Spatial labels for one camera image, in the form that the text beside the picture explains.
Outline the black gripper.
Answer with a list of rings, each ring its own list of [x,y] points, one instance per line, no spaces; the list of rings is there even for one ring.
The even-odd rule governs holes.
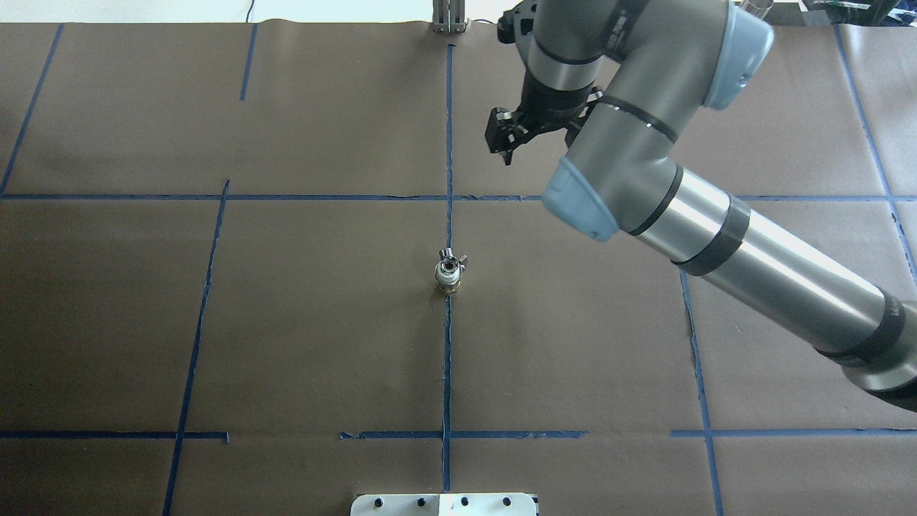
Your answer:
[[[520,104],[514,110],[491,109],[486,127],[486,143],[491,154],[502,163],[513,163],[514,151],[537,136],[564,130],[565,144],[576,140],[605,91],[593,84],[577,90],[556,90],[525,72]]]

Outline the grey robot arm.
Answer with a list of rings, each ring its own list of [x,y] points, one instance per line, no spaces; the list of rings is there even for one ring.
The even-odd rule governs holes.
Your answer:
[[[804,340],[869,396],[915,411],[915,303],[862,278],[684,166],[681,138],[722,111],[774,43],[734,1],[521,1],[496,23],[524,68],[492,109],[490,153],[561,131],[544,208],[597,242],[626,233]]]

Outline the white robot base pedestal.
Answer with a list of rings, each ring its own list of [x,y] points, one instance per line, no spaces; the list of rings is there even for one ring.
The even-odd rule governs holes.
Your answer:
[[[523,492],[366,494],[350,515],[539,515],[536,495]]]

